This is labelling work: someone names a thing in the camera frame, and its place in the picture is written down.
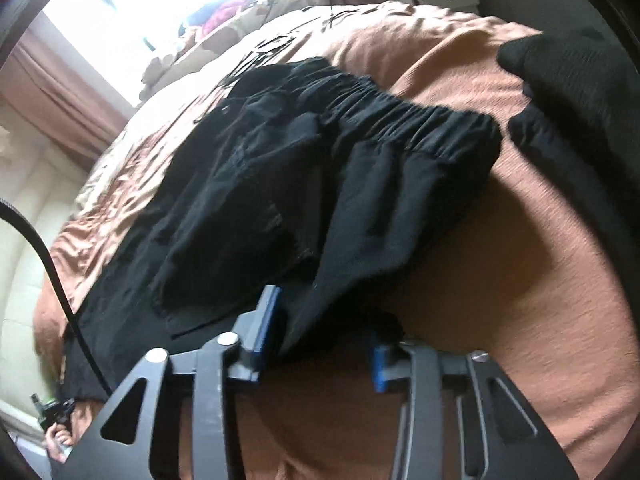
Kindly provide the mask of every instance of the hand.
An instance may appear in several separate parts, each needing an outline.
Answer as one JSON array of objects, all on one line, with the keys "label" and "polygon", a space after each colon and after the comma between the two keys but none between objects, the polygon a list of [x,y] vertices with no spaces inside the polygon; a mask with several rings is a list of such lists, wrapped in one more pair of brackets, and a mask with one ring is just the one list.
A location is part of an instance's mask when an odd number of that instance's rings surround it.
[{"label": "hand", "polygon": [[44,436],[44,443],[49,456],[53,460],[63,464],[66,462],[66,456],[60,451],[60,447],[56,444],[56,441],[65,446],[72,446],[74,444],[71,433],[69,433],[68,429],[62,424],[54,424],[47,430]]}]

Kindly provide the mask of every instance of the brown bedsheet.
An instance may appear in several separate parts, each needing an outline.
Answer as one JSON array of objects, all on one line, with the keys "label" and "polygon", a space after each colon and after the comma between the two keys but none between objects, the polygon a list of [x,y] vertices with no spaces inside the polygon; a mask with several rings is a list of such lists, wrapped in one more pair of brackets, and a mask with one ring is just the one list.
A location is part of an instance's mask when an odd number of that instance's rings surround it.
[{"label": "brown bedsheet", "polygon": [[[261,38],[318,12],[328,15],[313,9],[274,21],[192,79],[157,94],[134,117],[127,130],[138,128],[139,140],[52,248],[74,309],[153,196],[193,119],[220,97],[210,94],[215,83]],[[527,102],[521,82],[496,65],[495,52],[503,41],[534,34],[530,28],[400,4],[363,7],[332,30],[320,28],[319,22],[302,27],[280,61],[326,56],[420,104],[491,113],[503,131]],[[582,480],[606,465],[640,410],[638,343],[610,263],[566,200],[508,138],[465,219],[371,302],[398,314],[408,332],[436,348],[494,355]],[[60,370],[65,322],[50,287],[34,327],[43,356]],[[95,413],[99,406],[78,411],[75,435],[90,421],[91,408]],[[386,479],[397,409],[397,397],[373,394],[366,362],[348,344],[270,370],[260,388],[239,401],[248,478]],[[186,403],[183,480],[190,478],[189,418]]]}]

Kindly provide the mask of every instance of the pink fabric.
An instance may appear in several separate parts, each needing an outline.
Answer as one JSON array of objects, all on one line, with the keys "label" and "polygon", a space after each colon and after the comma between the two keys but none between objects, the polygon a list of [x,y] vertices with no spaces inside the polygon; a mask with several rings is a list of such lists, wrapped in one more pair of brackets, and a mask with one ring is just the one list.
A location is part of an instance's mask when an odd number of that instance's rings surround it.
[{"label": "pink fabric", "polygon": [[29,29],[0,71],[0,95],[86,169],[127,123]]},{"label": "pink fabric", "polygon": [[236,15],[238,9],[242,9],[242,6],[246,3],[246,0],[229,0],[218,7],[211,17],[202,26],[201,37],[206,36],[210,32],[216,30],[220,25],[228,22],[232,17]]}]

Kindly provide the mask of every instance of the headboard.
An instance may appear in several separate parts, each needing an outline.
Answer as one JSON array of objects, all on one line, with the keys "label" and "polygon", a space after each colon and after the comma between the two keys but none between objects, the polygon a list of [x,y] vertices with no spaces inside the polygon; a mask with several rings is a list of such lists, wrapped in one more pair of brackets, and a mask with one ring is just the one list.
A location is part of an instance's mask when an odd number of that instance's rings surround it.
[{"label": "headboard", "polygon": [[[0,105],[3,132],[0,196],[31,222],[47,245],[68,219],[86,179],[48,139]],[[44,278],[36,253],[0,221],[0,418],[21,432],[40,433],[30,395],[51,394],[52,377],[33,344],[33,309]]]}]

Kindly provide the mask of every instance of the orange blanket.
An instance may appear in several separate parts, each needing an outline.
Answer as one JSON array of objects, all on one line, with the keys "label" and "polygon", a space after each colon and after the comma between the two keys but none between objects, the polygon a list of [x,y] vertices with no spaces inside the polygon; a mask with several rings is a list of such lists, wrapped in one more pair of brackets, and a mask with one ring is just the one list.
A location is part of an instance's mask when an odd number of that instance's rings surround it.
[{"label": "orange blanket", "polygon": [[[211,92],[216,82],[262,38],[317,15],[325,18],[328,10],[275,20],[157,94],[132,119],[127,131],[140,134],[124,161],[111,167],[105,189],[52,248],[74,309],[153,196],[194,118],[220,98]],[[361,7],[323,29],[321,20],[298,28],[278,60],[325,56],[417,103],[491,113],[504,132],[508,118],[527,103],[521,82],[496,65],[495,53],[504,41],[535,34],[530,28],[431,6],[383,4]],[[605,466],[640,410],[638,343],[610,263],[566,200],[508,138],[466,218],[426,248],[404,280],[371,302],[395,312],[407,332],[438,349],[481,348],[494,355],[582,480]],[[34,330],[56,370],[64,327],[46,287]],[[76,435],[92,416],[87,406],[82,409]],[[373,394],[364,359],[348,348],[270,370],[260,388],[239,399],[247,476],[386,479],[397,409],[397,398]],[[184,480],[190,478],[188,403],[183,415]]]}]

